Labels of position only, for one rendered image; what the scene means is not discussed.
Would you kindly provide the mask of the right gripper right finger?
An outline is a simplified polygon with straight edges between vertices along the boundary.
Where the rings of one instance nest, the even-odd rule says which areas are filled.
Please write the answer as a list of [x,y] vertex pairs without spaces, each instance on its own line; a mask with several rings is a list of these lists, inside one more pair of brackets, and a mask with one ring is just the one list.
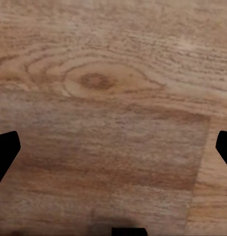
[[226,131],[220,131],[217,143],[216,143],[216,149],[227,164],[227,132]]

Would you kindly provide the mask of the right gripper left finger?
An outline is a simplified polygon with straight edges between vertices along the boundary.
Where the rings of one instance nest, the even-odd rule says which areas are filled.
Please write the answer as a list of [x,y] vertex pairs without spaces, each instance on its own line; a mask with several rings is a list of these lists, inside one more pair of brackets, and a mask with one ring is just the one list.
[[17,131],[0,134],[0,182],[20,149]]

